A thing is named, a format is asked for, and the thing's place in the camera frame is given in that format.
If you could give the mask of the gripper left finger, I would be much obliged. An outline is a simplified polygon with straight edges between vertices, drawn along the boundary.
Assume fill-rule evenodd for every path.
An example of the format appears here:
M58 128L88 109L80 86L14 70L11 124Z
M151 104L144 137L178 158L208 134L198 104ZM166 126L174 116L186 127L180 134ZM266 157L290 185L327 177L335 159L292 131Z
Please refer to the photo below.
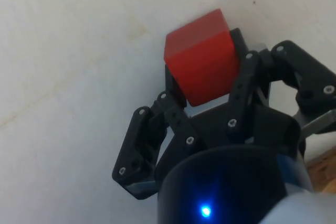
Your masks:
M135 110L112 178L138 200L159 192L166 175L184 159L201 151L203 141L185 113L187 100L165 69L165 90L151 107Z

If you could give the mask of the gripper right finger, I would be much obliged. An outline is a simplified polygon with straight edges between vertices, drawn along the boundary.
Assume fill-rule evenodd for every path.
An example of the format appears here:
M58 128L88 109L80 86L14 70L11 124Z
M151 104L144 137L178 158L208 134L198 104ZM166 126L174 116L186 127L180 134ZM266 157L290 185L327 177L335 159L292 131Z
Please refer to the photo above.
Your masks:
M226 134L233 142L263 134L284 137L300 129L300 136L335 131L335 73L290 40L260 52L249 51L240 29L230 31L240 63L226 112ZM275 81L296 89L299 107L294 117L269 107L270 85Z

